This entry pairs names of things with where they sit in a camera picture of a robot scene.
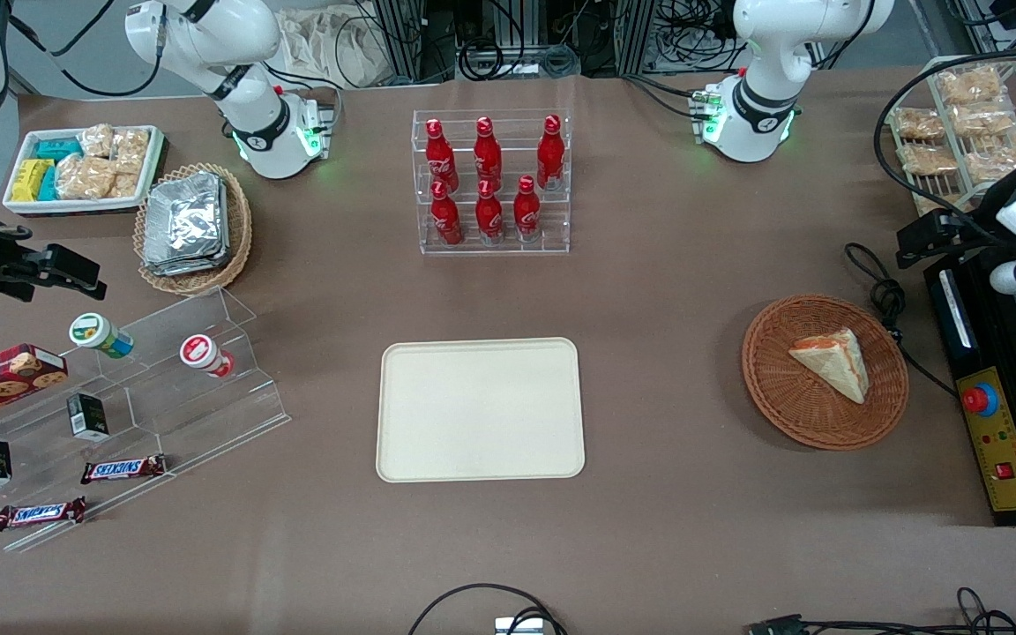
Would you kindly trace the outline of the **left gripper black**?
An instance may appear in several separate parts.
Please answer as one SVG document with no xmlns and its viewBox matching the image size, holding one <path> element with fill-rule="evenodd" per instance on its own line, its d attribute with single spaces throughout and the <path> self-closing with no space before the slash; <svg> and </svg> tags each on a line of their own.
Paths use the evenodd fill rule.
<svg viewBox="0 0 1016 635">
<path fill-rule="evenodd" d="M 996 218 L 997 213 L 1011 201 L 1015 191 L 1016 169 L 985 189 L 981 200 L 971 210 L 971 220 L 983 229 L 985 233 L 991 234 L 992 238 L 982 237 L 976 230 L 968 228 L 957 214 L 948 213 L 947 210 L 934 210 L 908 223 L 895 234 L 898 245 L 895 252 L 896 265 L 900 269 L 911 268 L 924 258 L 938 256 L 970 238 L 967 249 L 957 258 L 960 264 L 975 258 L 980 250 L 987 248 L 1016 260 L 1016 234 Z"/>
</svg>

